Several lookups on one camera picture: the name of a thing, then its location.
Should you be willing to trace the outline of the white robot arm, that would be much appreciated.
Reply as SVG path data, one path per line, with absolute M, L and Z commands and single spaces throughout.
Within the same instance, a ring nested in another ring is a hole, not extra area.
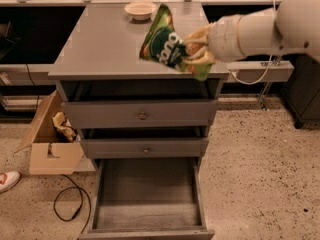
M 282 0 L 276 8 L 224 16 L 187 36 L 185 44 L 191 63 L 290 54 L 320 61 L 320 0 Z

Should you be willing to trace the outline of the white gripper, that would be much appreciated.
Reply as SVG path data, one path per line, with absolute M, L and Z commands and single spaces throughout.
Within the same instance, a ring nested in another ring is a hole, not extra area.
M 208 44 L 209 49 L 202 47 L 183 61 L 188 64 L 213 64 L 215 58 L 223 62 L 244 59 L 245 55 L 238 44 L 237 34 L 241 18 L 240 14 L 221 17 L 218 21 L 202 26 L 185 37 L 185 44 Z

